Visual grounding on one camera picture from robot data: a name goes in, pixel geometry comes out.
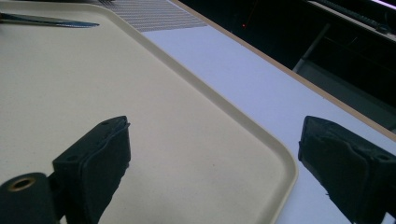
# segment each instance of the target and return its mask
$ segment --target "wooden edge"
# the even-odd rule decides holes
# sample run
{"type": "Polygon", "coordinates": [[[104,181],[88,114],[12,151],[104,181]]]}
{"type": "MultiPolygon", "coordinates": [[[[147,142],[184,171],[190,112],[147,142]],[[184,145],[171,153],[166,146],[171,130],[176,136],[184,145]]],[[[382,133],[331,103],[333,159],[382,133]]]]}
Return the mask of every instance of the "wooden edge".
{"type": "Polygon", "coordinates": [[[192,8],[186,6],[185,4],[179,2],[178,0],[170,0],[170,1],[172,3],[174,3],[175,5],[177,5],[178,7],[181,7],[184,10],[188,11],[191,15],[197,17],[198,19],[204,21],[208,25],[212,26],[213,28],[217,29],[218,31],[222,32],[223,34],[227,35],[228,37],[230,37],[234,41],[238,42],[239,44],[241,44],[245,48],[249,49],[250,51],[252,51],[256,55],[258,55],[259,57],[263,58],[268,63],[272,64],[273,66],[275,66],[276,68],[280,69],[284,73],[286,73],[289,76],[293,77],[294,79],[296,79],[297,81],[299,81],[300,83],[305,85],[310,90],[316,92],[317,94],[319,94],[323,98],[325,98],[328,101],[332,102],[333,104],[337,105],[338,107],[340,107],[341,109],[343,109],[344,111],[346,111],[347,113],[352,115],[353,117],[361,120],[362,122],[364,122],[368,126],[372,127],[373,129],[377,130],[378,132],[384,134],[387,138],[389,138],[389,139],[393,140],[394,142],[396,142],[396,133],[391,132],[390,130],[384,128],[383,126],[379,125],[375,121],[367,118],[366,116],[364,116],[359,111],[355,110],[354,108],[350,107],[349,105],[345,104],[344,102],[338,100],[337,98],[335,98],[334,96],[330,95],[329,93],[327,93],[323,89],[319,88],[318,86],[316,86],[312,82],[308,81],[307,79],[297,75],[296,73],[291,71],[289,68],[287,68],[283,64],[275,61],[273,58],[269,57],[268,55],[264,54],[263,52],[259,51],[258,49],[254,48],[253,46],[249,45],[249,43],[247,43],[243,39],[239,38],[236,35],[233,35],[229,31],[227,31],[226,29],[224,29],[221,26],[217,25],[216,23],[214,23],[210,19],[206,18],[205,16],[203,16],[200,13],[196,12],[195,10],[193,10],[192,8]]]}

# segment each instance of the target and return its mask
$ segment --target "metal tool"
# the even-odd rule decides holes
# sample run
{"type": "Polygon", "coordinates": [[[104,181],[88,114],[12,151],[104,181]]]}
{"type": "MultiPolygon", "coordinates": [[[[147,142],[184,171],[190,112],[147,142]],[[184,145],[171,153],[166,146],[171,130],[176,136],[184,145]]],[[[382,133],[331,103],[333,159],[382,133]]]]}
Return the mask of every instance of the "metal tool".
{"type": "Polygon", "coordinates": [[[98,26],[98,23],[86,21],[70,21],[50,17],[37,17],[28,15],[18,15],[9,13],[0,13],[0,22],[30,23],[48,26],[62,26],[74,28],[90,28],[98,26]]]}

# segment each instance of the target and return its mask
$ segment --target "plastic tray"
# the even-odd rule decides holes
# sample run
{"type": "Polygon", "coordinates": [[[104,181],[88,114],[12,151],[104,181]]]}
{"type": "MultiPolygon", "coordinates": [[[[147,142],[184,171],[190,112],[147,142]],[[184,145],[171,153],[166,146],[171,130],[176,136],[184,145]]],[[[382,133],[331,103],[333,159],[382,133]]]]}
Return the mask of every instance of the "plastic tray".
{"type": "Polygon", "coordinates": [[[288,150],[111,11],[0,2],[92,21],[0,24],[0,181],[52,172],[98,122],[126,115],[132,161],[101,223],[271,223],[297,169],[288,150]]]}

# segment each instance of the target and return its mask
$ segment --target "black object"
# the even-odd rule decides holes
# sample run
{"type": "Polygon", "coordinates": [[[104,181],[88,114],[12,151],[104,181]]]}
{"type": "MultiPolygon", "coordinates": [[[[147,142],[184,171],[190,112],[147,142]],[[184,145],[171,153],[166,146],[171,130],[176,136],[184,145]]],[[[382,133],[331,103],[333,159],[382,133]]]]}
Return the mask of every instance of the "black object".
{"type": "Polygon", "coordinates": [[[0,223],[98,223],[131,160],[126,117],[96,125],[53,161],[48,178],[31,173],[0,187],[0,223]]]}
{"type": "Polygon", "coordinates": [[[353,223],[396,217],[396,157],[344,127],[306,117],[299,160],[353,223]]]}

